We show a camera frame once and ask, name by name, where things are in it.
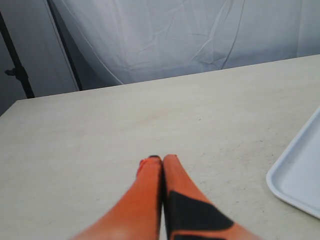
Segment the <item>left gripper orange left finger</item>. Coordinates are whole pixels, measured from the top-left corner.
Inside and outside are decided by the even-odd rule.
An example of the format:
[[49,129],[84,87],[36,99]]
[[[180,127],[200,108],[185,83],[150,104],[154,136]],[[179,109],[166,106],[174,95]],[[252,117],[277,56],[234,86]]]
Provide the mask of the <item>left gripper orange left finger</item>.
[[139,163],[136,179],[122,198],[74,240],[158,240],[162,209],[162,160]]

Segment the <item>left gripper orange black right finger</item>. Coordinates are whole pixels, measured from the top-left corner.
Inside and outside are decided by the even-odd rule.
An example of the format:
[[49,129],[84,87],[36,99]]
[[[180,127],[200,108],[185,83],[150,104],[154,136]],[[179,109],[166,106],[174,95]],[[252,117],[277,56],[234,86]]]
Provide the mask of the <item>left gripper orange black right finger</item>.
[[168,240],[260,240],[223,214],[198,189],[175,154],[163,159]]

